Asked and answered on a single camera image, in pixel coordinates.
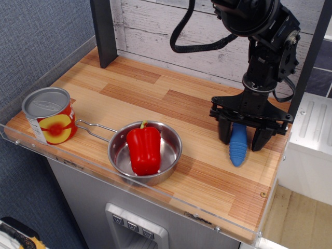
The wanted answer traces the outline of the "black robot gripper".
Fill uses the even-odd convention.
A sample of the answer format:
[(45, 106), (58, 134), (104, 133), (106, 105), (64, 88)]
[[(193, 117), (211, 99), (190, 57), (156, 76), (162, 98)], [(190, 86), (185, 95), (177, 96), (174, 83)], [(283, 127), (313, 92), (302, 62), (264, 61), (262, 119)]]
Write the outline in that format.
[(256, 128), (252, 151), (260, 151), (277, 134), (284, 135), (294, 117), (272, 105), (268, 96), (244, 90), (234, 96), (214, 96), (210, 116), (218, 120), (219, 139), (230, 143), (232, 122)]

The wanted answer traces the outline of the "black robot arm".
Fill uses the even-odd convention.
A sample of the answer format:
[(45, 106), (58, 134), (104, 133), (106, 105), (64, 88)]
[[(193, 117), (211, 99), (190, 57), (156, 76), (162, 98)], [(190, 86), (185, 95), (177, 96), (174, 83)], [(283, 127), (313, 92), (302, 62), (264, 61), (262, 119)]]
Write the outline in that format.
[(230, 143), (233, 123), (255, 128), (251, 149), (259, 151), (272, 136), (286, 134), (294, 120), (268, 97), (275, 94), (280, 82), (296, 92), (289, 75), (299, 64), (299, 21), (280, 1), (213, 1), (213, 7), (226, 29), (233, 36), (247, 37), (250, 44), (248, 68), (242, 78), (244, 91), (213, 97), (210, 115), (219, 122), (219, 138), (225, 144)]

